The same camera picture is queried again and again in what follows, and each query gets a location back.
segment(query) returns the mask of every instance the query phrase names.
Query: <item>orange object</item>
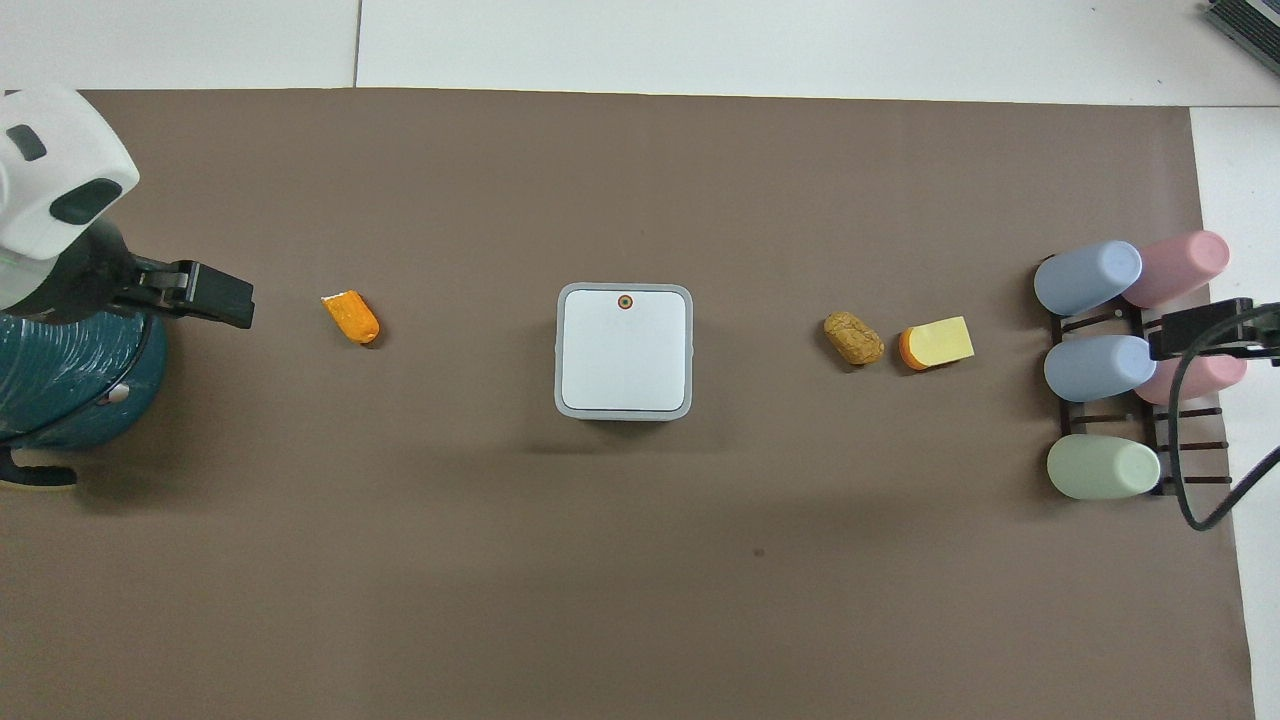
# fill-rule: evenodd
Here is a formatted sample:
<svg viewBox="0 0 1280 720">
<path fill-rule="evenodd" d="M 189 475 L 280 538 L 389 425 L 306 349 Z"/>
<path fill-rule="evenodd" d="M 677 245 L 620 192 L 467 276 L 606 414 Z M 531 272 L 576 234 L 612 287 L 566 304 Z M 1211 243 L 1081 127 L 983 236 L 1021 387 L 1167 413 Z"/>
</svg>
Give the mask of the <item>orange object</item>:
<svg viewBox="0 0 1280 720">
<path fill-rule="evenodd" d="M 902 331 L 902 337 L 897 341 L 897 350 L 902 354 L 902 361 L 906 363 L 908 368 L 913 370 L 928 370 L 928 365 L 920 363 L 914 355 L 911 355 L 911 329 L 913 328 L 906 328 Z"/>
<path fill-rule="evenodd" d="M 365 299 L 353 290 L 321 297 L 320 301 L 324 302 L 325 310 L 333 315 L 333 322 L 342 328 L 342 334 L 347 336 L 351 342 L 357 345 L 372 342 L 381 331 L 378 318 L 374 316 L 369 305 L 365 305 Z"/>
<path fill-rule="evenodd" d="M 964 316 L 956 315 L 906 328 L 897 341 L 897 351 L 913 370 L 927 370 L 973 357 L 973 341 Z"/>
</svg>

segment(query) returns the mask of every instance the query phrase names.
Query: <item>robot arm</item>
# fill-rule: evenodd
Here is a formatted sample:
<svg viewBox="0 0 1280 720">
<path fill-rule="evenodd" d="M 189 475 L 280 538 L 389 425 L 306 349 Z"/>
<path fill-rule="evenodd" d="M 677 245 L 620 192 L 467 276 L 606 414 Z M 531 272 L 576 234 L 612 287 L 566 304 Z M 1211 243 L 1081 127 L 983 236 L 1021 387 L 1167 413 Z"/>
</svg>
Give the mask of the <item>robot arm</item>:
<svg viewBox="0 0 1280 720">
<path fill-rule="evenodd" d="M 138 258 L 102 218 L 138 169 L 83 97 L 56 87 L 0 97 L 0 311 L 51 324 L 104 310 L 252 324 L 253 286 L 195 260 Z"/>
<path fill-rule="evenodd" d="M 1280 304 L 1254 307 L 1252 297 L 1220 300 L 1165 315 L 1160 329 L 1148 337 L 1151 359 L 1181 357 L 1219 323 L 1224 324 L 1222 332 L 1208 337 L 1198 355 L 1266 359 L 1280 368 Z"/>
</svg>

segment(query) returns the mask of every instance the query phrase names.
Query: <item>brown mat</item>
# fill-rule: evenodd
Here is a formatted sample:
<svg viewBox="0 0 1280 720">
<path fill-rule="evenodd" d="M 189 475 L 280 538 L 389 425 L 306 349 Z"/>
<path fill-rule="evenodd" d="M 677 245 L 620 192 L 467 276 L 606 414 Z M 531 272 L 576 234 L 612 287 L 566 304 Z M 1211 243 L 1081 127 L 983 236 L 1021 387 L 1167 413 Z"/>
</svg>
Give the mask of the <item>brown mat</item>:
<svg viewBox="0 0 1280 720">
<path fill-rule="evenodd" d="M 0 496 L 5 717 L 1252 716 L 1230 529 L 1042 470 L 1032 268 L 1199 225 L 1185 110 L 90 97 L 132 249 L 259 314 L 170 325 L 74 495 Z M 556 413 L 575 281 L 691 291 L 686 419 Z M 978 355 L 849 372 L 840 309 Z"/>
</svg>

